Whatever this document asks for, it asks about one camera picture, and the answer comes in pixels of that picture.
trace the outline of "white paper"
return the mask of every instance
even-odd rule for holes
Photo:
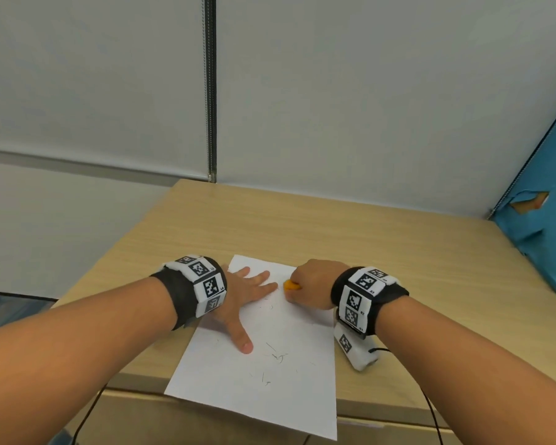
[[[235,256],[229,270],[270,271],[279,289],[241,309],[254,349],[240,353],[205,316],[165,394],[337,439],[333,312],[290,304],[282,289],[294,267]]]

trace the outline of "orange object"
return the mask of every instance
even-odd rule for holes
[[[287,279],[284,282],[284,290],[298,290],[301,286],[299,286],[296,282],[292,282],[291,280]]]

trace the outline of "forearm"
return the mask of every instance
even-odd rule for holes
[[[176,320],[146,278],[0,328],[0,444],[45,444]]]
[[[556,382],[415,299],[386,304],[378,337],[465,444],[556,444]]]

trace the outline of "wooden table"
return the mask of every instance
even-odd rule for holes
[[[188,253],[226,263],[243,254],[292,266],[312,257],[375,265],[416,299],[556,380],[556,294],[497,226],[481,219],[181,180],[57,306]],[[297,431],[161,395],[193,331],[171,333],[111,380],[118,390],[97,404],[84,443],[302,444],[306,435]],[[340,442],[438,443],[422,392],[395,357],[358,373],[335,348]],[[459,443],[450,430],[444,440]]]

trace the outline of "hand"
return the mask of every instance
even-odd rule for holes
[[[245,276],[250,271],[249,267],[245,267],[235,273],[230,273],[226,265],[223,265],[222,269],[225,272],[227,283],[225,301],[214,309],[211,314],[217,320],[223,322],[230,335],[230,339],[239,351],[249,354],[253,351],[253,344],[239,320],[241,306],[271,294],[278,289],[278,284],[273,282],[261,285],[270,277],[270,272],[268,271],[252,278],[246,278]]]
[[[331,302],[331,287],[349,268],[343,262],[311,259],[293,272],[290,280],[301,288],[285,291],[286,299],[316,309],[332,309],[335,306]]]

